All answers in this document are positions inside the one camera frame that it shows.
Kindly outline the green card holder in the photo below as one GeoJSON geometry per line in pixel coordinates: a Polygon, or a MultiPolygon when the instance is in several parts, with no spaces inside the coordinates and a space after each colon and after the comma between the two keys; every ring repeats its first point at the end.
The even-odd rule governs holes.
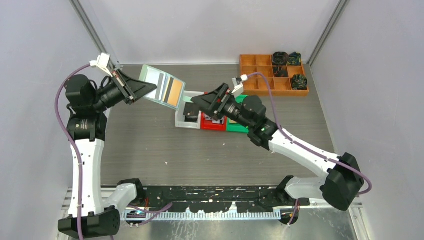
{"type": "Polygon", "coordinates": [[[140,76],[139,76],[139,80],[142,82],[147,82],[147,83],[151,83],[151,84],[155,84],[157,85],[157,89],[150,92],[149,94],[145,95],[143,98],[147,99],[149,101],[158,103],[160,105],[166,106],[168,108],[171,108],[173,110],[177,110],[182,102],[183,99],[183,93],[186,87],[186,82],[180,80],[183,82],[183,88],[182,88],[182,92],[180,94],[180,99],[179,99],[179,103],[177,107],[171,106],[167,103],[164,102],[164,95],[165,92],[167,91],[167,87],[168,84],[170,83],[170,81],[172,79],[175,80],[180,80],[179,78],[165,72],[162,71],[160,69],[157,69],[155,67],[152,67],[150,65],[143,65],[141,72],[140,72],[140,76]]]}

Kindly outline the gold credit card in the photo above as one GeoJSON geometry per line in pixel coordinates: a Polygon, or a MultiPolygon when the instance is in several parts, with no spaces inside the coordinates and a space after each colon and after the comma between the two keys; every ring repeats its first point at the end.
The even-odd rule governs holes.
{"type": "Polygon", "coordinates": [[[183,86],[184,83],[182,81],[172,78],[167,86],[163,101],[173,107],[177,107],[183,86]]]}

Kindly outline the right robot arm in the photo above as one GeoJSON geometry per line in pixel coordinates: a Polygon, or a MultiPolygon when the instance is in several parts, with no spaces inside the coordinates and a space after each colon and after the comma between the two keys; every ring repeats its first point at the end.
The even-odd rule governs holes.
{"type": "Polygon", "coordinates": [[[283,205],[291,205],[297,199],[321,199],[346,211],[356,197],[372,189],[353,155],[347,152],[337,155],[294,136],[266,116],[267,108],[256,95],[249,95],[238,103],[229,86],[223,83],[214,91],[192,97],[191,102],[214,120],[227,117],[242,125],[254,145],[286,156],[316,175],[286,177],[277,192],[283,205]]]}

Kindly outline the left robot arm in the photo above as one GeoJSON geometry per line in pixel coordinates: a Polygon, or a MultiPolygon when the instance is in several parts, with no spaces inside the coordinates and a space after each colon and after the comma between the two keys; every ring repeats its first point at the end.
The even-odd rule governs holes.
{"type": "Polygon", "coordinates": [[[137,178],[121,180],[107,199],[101,190],[101,161],[106,142],[106,111],[118,103],[133,104],[157,89],[152,83],[128,77],[117,70],[100,85],[79,70],[61,85],[70,112],[67,123],[59,122],[71,147],[72,195],[68,215],[58,221],[58,230],[77,240],[114,236],[127,206],[141,206],[147,194],[137,178]]]}

